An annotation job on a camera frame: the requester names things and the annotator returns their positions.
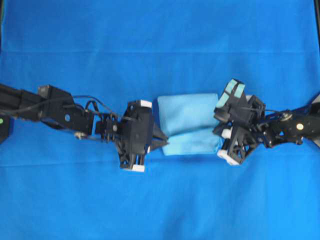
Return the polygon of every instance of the screw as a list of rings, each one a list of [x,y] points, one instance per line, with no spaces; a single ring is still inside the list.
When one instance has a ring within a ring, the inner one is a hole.
[[[299,131],[303,130],[304,129],[304,125],[302,123],[298,123],[296,125],[296,129],[298,129]]]
[[[66,122],[69,122],[70,121],[70,115],[69,114],[64,115],[64,120]]]

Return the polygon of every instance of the blue backdrop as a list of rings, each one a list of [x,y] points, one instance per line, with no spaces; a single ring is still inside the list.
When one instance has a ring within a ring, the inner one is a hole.
[[[313,0],[5,0],[1,29],[2,84],[119,113],[220,94],[231,78],[276,110],[320,90]],[[307,140],[260,146],[240,167],[157,150],[140,174],[119,169],[112,144],[17,120],[0,145],[0,239],[319,239],[319,183]]]

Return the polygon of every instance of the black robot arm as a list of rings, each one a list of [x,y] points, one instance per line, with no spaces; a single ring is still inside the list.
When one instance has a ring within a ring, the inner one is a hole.
[[[75,98],[89,98],[86,106]],[[129,102],[123,116],[110,111],[100,112],[98,104],[108,109],[97,98],[87,95],[72,96],[51,85],[41,86],[38,93],[17,90],[0,84],[0,143],[10,134],[12,119],[21,118],[42,122],[47,126],[74,134],[77,139],[114,142],[120,167],[143,172],[147,153],[167,143],[167,136],[159,129],[152,114],[152,103],[145,100]],[[94,118],[99,121],[92,137]]]
[[[307,106],[273,111],[256,96],[246,95],[244,88],[242,82],[232,79],[214,109],[220,124],[213,132],[225,139],[219,157],[239,165],[259,144],[266,148],[284,143],[301,145],[303,138],[320,147],[320,95]]]

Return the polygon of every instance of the folded towel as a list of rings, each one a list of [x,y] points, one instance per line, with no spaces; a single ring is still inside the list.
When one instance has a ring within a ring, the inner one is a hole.
[[[212,133],[216,93],[158,97],[161,130],[169,137],[164,155],[215,154],[222,139]]]

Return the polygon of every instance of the wire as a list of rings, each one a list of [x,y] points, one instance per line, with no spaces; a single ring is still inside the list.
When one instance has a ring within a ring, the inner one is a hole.
[[[255,112],[260,112],[261,111],[261,109],[252,108],[252,107],[246,107],[246,106],[240,106],[240,108],[244,109],[244,110],[255,111]],[[278,113],[278,114],[281,113],[281,111],[276,111],[276,110],[271,110],[271,109],[265,109],[264,111]]]
[[[17,110],[5,110],[5,109],[0,109],[0,112],[5,113],[5,114],[18,114],[18,113],[24,113],[27,111],[30,111],[32,109],[36,109],[42,105],[48,104],[48,103],[54,103],[54,102],[60,102],[63,100],[69,100],[69,99],[93,99],[96,100],[101,106],[103,106],[106,110],[108,110],[110,113],[120,116],[119,114],[115,113],[114,111],[111,110],[108,106],[106,106],[102,101],[100,101],[98,98],[90,95],[75,95],[75,96],[65,96],[65,97],[58,97],[54,99],[47,99],[42,102],[36,103],[32,106],[28,106],[25,108],[17,109]]]
[[[101,106],[103,106],[106,110],[108,110],[111,114],[113,114],[113,115],[115,115],[117,117],[122,117],[123,119],[129,120],[129,121],[136,121],[135,118],[128,117],[128,116],[121,116],[120,114],[112,111],[112,109],[110,107],[105,105],[98,98],[96,98],[94,96],[90,96],[90,95],[75,95],[75,96],[65,96],[65,97],[58,97],[58,98],[54,98],[54,99],[47,99],[47,100],[44,100],[42,102],[36,103],[36,104],[34,104],[32,106],[28,106],[28,107],[21,108],[21,109],[16,109],[16,110],[0,109],[0,113],[5,114],[5,115],[13,115],[13,114],[24,113],[24,112],[30,111],[32,109],[36,109],[36,108],[38,108],[38,107],[40,107],[42,105],[46,105],[46,104],[54,103],[54,102],[60,102],[60,101],[63,101],[63,100],[69,100],[69,99],[93,99],[93,100],[97,101]],[[89,104],[92,103],[92,102],[94,102],[94,101],[89,101],[87,103],[86,107],[89,107]],[[64,105],[63,107],[64,108],[79,107],[82,110],[84,109],[80,104],[76,104],[76,103],[75,104],[67,104],[67,105]],[[101,115],[101,114],[106,114],[105,112],[93,111],[93,110],[90,110],[88,108],[86,108],[85,111],[90,111],[91,113],[96,114],[98,116]]]

